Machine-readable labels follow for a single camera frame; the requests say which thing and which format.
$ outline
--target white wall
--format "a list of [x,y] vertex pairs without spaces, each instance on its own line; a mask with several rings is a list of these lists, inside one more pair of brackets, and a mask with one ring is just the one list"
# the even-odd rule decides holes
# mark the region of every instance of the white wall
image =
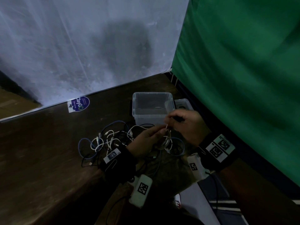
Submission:
[[189,0],[0,0],[0,70],[44,106],[171,67]]

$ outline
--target person's left hand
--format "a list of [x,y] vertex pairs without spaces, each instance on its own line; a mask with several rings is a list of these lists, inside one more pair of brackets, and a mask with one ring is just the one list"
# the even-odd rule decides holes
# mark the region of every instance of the person's left hand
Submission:
[[166,125],[157,125],[144,130],[126,148],[135,158],[143,158],[166,133]]

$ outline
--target hand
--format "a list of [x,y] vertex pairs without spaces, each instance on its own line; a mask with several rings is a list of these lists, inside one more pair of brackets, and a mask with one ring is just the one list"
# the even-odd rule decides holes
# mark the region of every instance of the hand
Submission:
[[144,130],[127,146],[127,150],[135,158],[145,157],[152,150],[153,144],[157,143],[165,133],[166,125],[158,125]]
[[[182,117],[184,121],[176,121],[172,118],[175,116]],[[195,146],[198,146],[211,133],[201,115],[194,110],[174,110],[166,116],[165,123],[175,128],[189,143]]]

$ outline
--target purple sticker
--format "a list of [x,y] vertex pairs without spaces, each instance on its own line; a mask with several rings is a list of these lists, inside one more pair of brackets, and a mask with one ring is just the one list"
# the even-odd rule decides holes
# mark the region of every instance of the purple sticker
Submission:
[[87,97],[77,98],[67,102],[69,113],[82,111],[90,104],[90,100]]

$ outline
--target finger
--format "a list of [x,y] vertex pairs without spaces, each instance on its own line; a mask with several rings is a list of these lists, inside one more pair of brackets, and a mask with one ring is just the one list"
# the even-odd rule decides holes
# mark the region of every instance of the finger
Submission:
[[152,143],[156,143],[159,141],[164,135],[166,134],[166,129],[161,129],[160,131],[156,132],[153,136],[151,136]]
[[177,130],[180,129],[180,127],[183,125],[183,123],[176,121],[175,119],[171,117],[165,117],[164,122],[168,125],[171,126]]
[[187,113],[188,113],[187,110],[177,109],[177,110],[174,110],[174,111],[168,113],[167,117],[171,118],[171,117],[178,116],[178,117],[182,117],[183,119],[186,119]]
[[166,125],[156,125],[153,126],[145,131],[143,131],[144,134],[147,134],[148,136],[153,136],[155,133],[157,133],[162,128],[166,128]]

